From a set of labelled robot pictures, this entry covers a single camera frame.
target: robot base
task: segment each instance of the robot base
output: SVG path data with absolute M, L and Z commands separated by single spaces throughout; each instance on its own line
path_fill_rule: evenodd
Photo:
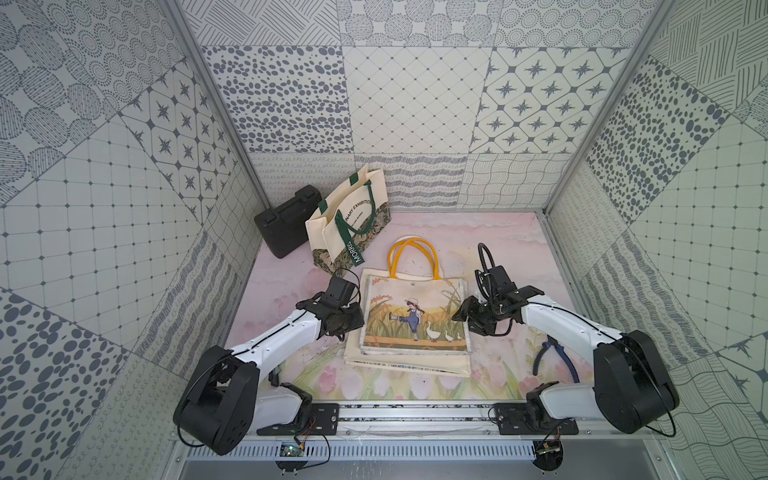
M 304 430 L 314 419 L 315 424 L 310 430 L 310 435 L 335 435 L 336 427 L 339 426 L 339 404 L 338 403 L 313 403 L 310 406 L 308 422 L 301 426 L 294 424 L 272 425 L 256 430 L 258 436 L 271 435 L 297 435 Z

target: wavy line pattern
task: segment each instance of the wavy line pattern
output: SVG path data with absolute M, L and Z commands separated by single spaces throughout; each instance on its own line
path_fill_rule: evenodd
M 466 155 L 355 155 L 358 167 L 384 169 L 389 204 L 398 208 L 456 206 Z
M 629 230 L 596 262 L 581 286 L 597 320 L 646 332 L 669 366 L 684 365 L 711 353 Z
M 670 371 L 680 393 L 673 412 L 678 434 L 670 439 L 687 478 L 764 478 L 768 427 L 749 405 L 715 355 Z M 668 420 L 660 421 L 670 431 Z
M 242 286 L 205 230 L 184 262 L 134 351 L 179 376 L 188 375 L 200 354 L 220 341 Z

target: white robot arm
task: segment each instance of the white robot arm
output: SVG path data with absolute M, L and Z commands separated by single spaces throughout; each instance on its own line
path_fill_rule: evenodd
M 677 407 L 677 392 L 646 335 L 625 334 L 591 322 L 533 287 L 518 289 L 508 281 L 503 267 L 492 269 L 491 277 L 488 302 L 479 304 L 470 297 L 455 320 L 468 321 L 472 332 L 488 335 L 495 331 L 498 317 L 511 317 L 556 337 L 594 365 L 594 387 L 546 384 L 533 396 L 528 394 L 533 415 L 542 425 L 553 419 L 605 418 L 623 432 L 634 432 Z M 353 287 L 333 277 L 327 292 L 299 302 L 297 310 L 263 335 L 232 349 L 208 349 L 179 401 L 174 423 L 220 455 L 255 429 L 288 424 L 301 431 L 311 396 L 293 386 L 260 384 L 302 346 L 323 335 L 341 339 L 362 326 L 359 304 L 345 306 Z M 473 300 L 475 305 L 466 307 Z

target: girl illustration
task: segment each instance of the girl illustration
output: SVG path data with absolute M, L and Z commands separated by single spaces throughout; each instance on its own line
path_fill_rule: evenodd
M 419 340 L 419 335 L 416 333 L 416 327 L 419 326 L 419 322 L 422 321 L 422 314 L 424 310 L 419 308 L 419 301 L 415 298 L 409 298 L 406 300 L 408 306 L 408 316 L 397 316 L 392 312 L 389 312 L 389 319 L 401 322 L 406 322 L 411 327 L 411 333 L 413 333 L 413 341 Z

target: patterned tile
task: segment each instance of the patterned tile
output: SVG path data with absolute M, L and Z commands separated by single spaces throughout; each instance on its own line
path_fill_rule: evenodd
M 396 209 L 453 208 L 466 155 L 355 155 L 358 168 L 384 169 L 389 205 Z
M 715 355 L 670 371 L 680 394 L 670 439 L 686 478 L 764 478 L 768 429 Z M 668 420 L 660 419 L 665 432 Z
M 467 153 L 489 53 L 346 48 L 355 152 Z
M 541 208 L 571 155 L 470 154 L 458 208 Z
M 264 208 L 248 174 L 235 163 L 222 196 L 207 212 L 204 229 L 240 278 L 248 278 L 256 260 L 261 233 L 253 218 Z
M 650 54 L 732 111 L 768 71 L 766 40 L 760 0 L 682 0 Z
M 572 154 L 628 48 L 494 48 L 471 149 Z
M 352 151 L 340 48 L 203 50 L 250 153 Z
M 631 47 L 655 0 L 505 0 L 497 45 Z
M 768 143 L 729 118 L 632 224 L 712 347 L 768 331 Z
M 645 332 L 668 367 L 712 353 L 629 230 L 579 283 L 595 320 L 623 332 Z
M 739 104 L 733 116 L 768 138 L 768 76 Z
M 54 478 L 125 370 L 128 351 L 5 289 L 0 302 L 0 350 L 13 352 L 0 370 L 4 473 Z
M 0 204 L 114 114 L 58 33 L 35 23 L 39 18 L 23 5 L 0 12 Z
M 631 223 L 728 113 L 652 57 L 608 119 L 587 163 Z
M 354 154 L 251 154 L 250 163 L 275 207 L 307 184 L 327 197 L 357 171 Z
M 243 281 L 205 230 L 179 268 L 133 351 L 189 378 L 200 354 L 226 339 Z
M 342 45 L 490 47 L 504 0 L 339 0 Z
M 627 229 L 585 163 L 576 167 L 549 220 L 576 280 L 586 275 Z
M 2 210 L 0 283 L 130 346 L 201 225 L 114 117 Z
M 51 0 L 45 2 L 45 13 L 32 9 L 38 20 L 45 18 L 45 28 L 61 35 L 84 67 L 83 74 L 94 79 L 116 110 L 182 56 L 156 2 Z
M 125 367 L 56 478 L 151 478 L 187 382 L 129 354 Z
M 229 180 L 236 154 L 199 86 L 183 58 L 118 115 L 204 223 Z
M 768 423 L 766 343 L 768 333 L 761 333 L 717 352 L 731 378 L 764 423 Z
M 199 45 L 338 45 L 333 0 L 183 0 Z

